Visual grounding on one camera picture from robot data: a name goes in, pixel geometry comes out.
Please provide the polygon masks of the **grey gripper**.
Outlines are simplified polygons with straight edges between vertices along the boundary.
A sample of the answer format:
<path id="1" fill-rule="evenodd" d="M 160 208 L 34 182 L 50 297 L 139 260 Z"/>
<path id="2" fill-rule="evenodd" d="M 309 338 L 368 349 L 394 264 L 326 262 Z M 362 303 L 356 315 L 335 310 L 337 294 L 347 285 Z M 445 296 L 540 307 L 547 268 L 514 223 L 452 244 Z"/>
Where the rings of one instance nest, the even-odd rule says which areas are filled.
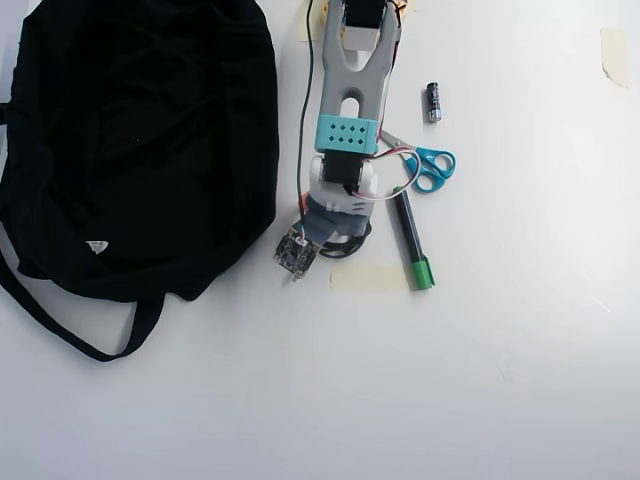
<path id="1" fill-rule="evenodd" d="M 370 223 L 374 203 L 350 196 L 341 191 L 321 192 L 320 198 L 312 192 L 303 193 L 298 199 L 299 213 L 303 219 L 303 237 L 313 244 L 336 243 L 365 236 Z"/>

